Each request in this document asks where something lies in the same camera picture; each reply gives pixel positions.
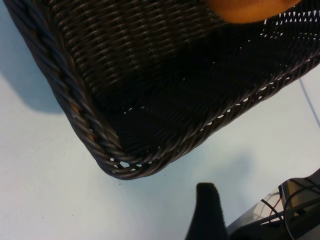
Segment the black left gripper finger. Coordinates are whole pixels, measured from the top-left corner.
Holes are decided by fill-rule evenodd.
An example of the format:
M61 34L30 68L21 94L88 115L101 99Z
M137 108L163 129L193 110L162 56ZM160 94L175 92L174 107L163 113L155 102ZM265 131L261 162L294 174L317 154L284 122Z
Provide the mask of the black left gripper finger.
M196 205L186 235L187 240L227 240L218 190L212 183L198 183Z

